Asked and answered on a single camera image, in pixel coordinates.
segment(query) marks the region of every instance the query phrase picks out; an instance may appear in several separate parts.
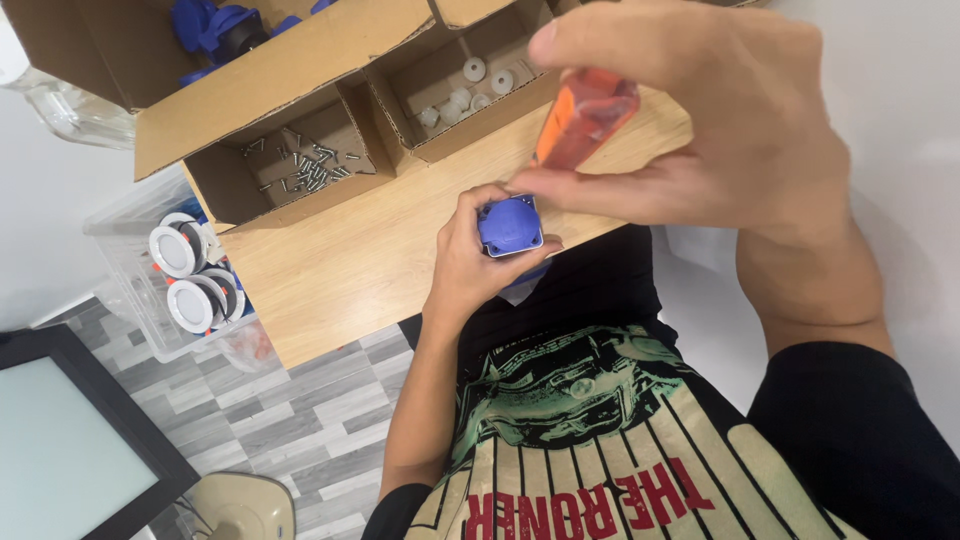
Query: plastic storage bin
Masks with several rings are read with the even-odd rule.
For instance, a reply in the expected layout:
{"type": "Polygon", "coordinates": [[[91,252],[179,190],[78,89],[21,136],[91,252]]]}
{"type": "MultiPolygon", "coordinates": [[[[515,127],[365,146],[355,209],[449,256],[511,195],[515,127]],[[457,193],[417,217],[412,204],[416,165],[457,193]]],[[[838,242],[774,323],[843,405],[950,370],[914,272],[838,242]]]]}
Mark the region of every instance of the plastic storage bin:
{"type": "Polygon", "coordinates": [[[174,321],[167,308],[166,277],[154,270],[148,248],[150,231],[160,219],[184,201],[193,190],[179,165],[173,165],[144,181],[147,185],[132,197],[102,209],[84,221],[84,234],[92,236],[107,260],[110,278],[120,287],[136,314],[137,326],[161,362],[196,351],[211,341],[257,320],[245,315],[210,335],[199,337],[174,321]]]}

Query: wooden desk surface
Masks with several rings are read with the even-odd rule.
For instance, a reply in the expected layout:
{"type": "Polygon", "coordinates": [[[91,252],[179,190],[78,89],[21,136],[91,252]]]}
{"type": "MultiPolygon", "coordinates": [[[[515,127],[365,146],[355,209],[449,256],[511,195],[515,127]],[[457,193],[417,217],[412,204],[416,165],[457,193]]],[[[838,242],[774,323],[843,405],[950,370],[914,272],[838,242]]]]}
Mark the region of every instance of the wooden desk surface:
{"type": "MultiPolygon", "coordinates": [[[[582,168],[624,172],[689,141],[686,113],[642,92],[641,112],[582,168]]],[[[378,117],[397,177],[283,229],[221,236],[247,294],[288,369],[420,312],[430,290],[437,230],[457,195],[506,180],[533,152],[549,106],[438,163],[410,158],[378,117]]],[[[620,225],[538,204],[545,233],[571,248],[620,225]]]]}

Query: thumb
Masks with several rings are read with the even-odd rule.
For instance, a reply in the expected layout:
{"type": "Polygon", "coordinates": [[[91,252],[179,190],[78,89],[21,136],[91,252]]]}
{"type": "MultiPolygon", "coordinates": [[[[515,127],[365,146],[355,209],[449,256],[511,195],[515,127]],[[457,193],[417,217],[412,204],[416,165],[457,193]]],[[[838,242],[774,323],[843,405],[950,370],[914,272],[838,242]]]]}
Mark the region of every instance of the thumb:
{"type": "Polygon", "coordinates": [[[507,191],[533,193],[565,211],[654,224],[672,217],[669,186],[669,180],[651,169],[608,175],[527,169],[510,180],[507,191]]]}
{"type": "Polygon", "coordinates": [[[500,268],[510,278],[510,282],[513,282],[516,278],[522,276],[524,272],[534,268],[546,260],[551,254],[555,254],[563,248],[564,244],[558,237],[545,237],[543,239],[543,245],[538,249],[516,254],[502,261],[500,268]]]}

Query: screwdriver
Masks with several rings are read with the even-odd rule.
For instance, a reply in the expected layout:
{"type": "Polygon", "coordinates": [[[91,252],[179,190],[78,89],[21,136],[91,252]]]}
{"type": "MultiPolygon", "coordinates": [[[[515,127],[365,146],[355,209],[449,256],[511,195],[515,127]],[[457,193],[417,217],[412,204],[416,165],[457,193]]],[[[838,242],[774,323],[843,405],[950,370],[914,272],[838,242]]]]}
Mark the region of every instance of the screwdriver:
{"type": "Polygon", "coordinates": [[[636,83],[595,67],[574,71],[547,114],[530,166],[576,169],[639,107],[636,83]]]}

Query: person's right hand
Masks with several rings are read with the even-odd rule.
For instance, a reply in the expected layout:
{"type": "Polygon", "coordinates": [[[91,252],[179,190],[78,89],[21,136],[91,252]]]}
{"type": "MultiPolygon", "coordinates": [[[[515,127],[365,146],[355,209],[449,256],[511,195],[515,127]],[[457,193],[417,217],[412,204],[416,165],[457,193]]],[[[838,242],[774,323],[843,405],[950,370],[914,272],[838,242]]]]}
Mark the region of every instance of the person's right hand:
{"type": "Polygon", "coordinates": [[[592,2],[541,29],[529,50],[545,67],[600,67],[666,91],[689,112],[694,137],[633,173],[532,169],[511,191],[569,211],[737,228],[778,243],[849,224],[850,158],[827,119],[815,27],[685,0],[592,2]]]}

